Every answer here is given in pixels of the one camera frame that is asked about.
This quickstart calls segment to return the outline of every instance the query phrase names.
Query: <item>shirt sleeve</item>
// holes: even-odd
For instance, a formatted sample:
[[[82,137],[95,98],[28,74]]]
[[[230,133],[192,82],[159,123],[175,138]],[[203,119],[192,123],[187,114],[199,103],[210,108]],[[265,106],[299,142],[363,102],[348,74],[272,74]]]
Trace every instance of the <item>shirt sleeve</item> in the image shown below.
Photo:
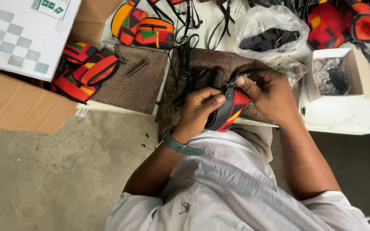
[[[122,193],[106,220],[106,231],[148,230],[153,220],[153,213],[162,206],[162,200],[156,197],[133,196]]]
[[[336,231],[370,231],[362,211],[353,207],[342,192],[326,191],[301,203]]]

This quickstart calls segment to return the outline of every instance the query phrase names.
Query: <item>cardboard box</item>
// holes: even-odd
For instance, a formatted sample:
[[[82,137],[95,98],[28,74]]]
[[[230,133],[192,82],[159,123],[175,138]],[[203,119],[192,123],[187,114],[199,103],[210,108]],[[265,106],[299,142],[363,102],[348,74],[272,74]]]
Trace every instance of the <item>cardboard box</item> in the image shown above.
[[[0,0],[0,70],[51,81],[82,0]]]
[[[351,78],[351,89],[347,95],[320,95],[312,69],[312,61],[318,58],[342,58],[342,62],[345,64],[345,75]],[[370,64],[360,50],[349,48],[315,50],[311,56],[305,59],[304,63],[309,69],[306,74],[306,85],[310,102],[322,97],[333,100],[337,97],[350,95],[370,97]]]
[[[97,46],[105,20],[121,2],[82,0],[70,38]],[[77,112],[76,106],[63,96],[0,73],[0,129],[55,133]]]
[[[55,133],[77,103],[0,73],[0,129]]]

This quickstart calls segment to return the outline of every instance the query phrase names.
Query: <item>wristwatch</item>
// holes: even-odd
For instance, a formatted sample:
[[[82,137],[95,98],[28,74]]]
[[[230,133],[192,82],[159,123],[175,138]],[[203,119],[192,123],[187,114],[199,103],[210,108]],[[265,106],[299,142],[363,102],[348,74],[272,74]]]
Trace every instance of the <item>wristwatch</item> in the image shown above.
[[[193,155],[193,156],[201,156],[203,154],[203,151],[198,148],[192,148],[188,147],[188,143],[186,144],[181,144],[178,141],[176,141],[174,138],[171,136],[171,131],[165,133],[164,137],[162,137],[162,141],[171,149],[183,153],[186,155]]]

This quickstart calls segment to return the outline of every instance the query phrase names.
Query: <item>wooden board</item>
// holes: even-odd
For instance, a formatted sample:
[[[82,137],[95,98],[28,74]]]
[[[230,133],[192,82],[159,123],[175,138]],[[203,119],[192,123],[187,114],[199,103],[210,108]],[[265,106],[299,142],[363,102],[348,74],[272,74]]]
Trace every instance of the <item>wooden board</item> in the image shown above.
[[[226,75],[221,76],[220,83],[225,84],[229,79],[232,71],[239,66],[244,64],[257,62],[254,59],[245,58],[232,52],[207,50],[207,49],[196,49],[191,59],[190,65],[192,67],[208,67],[213,69],[214,66],[221,65],[228,69]],[[172,67],[175,72],[179,70],[179,59],[175,54],[173,57]],[[212,86],[212,76],[207,74],[203,79],[198,81],[197,89]],[[164,91],[158,108],[157,116],[155,118],[156,123],[164,125],[176,125],[181,118],[181,109],[178,111],[172,111],[171,102],[182,92],[185,88],[186,81],[183,79],[179,80],[178,89],[175,90],[175,78],[173,76],[172,68],[169,69],[168,77],[165,83]],[[299,105],[299,96],[301,92],[301,81],[298,81],[293,87],[292,92],[294,93],[295,102]],[[244,107],[240,115],[241,118],[254,120],[258,122],[275,124],[274,121],[264,117],[250,102]]]
[[[152,114],[164,79],[168,53],[121,44],[112,44],[112,46],[114,49],[109,47],[109,44],[106,47],[120,58],[121,65],[115,75],[102,84],[92,100]],[[126,74],[143,60],[146,60],[149,65],[126,77]]]

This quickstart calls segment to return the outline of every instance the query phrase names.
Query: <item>white box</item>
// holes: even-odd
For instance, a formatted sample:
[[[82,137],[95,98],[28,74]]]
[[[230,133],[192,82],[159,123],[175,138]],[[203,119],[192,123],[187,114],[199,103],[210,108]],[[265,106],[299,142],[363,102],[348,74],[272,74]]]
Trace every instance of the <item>white box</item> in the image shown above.
[[[82,0],[0,0],[0,69],[51,81]]]
[[[345,73],[351,78],[351,90],[348,95],[320,95],[312,69],[312,61],[318,58],[342,58],[342,62],[345,63]],[[340,100],[352,95],[370,97],[370,64],[360,50],[349,48],[315,50],[304,63],[309,69],[306,74],[306,88],[310,102],[320,98]]]

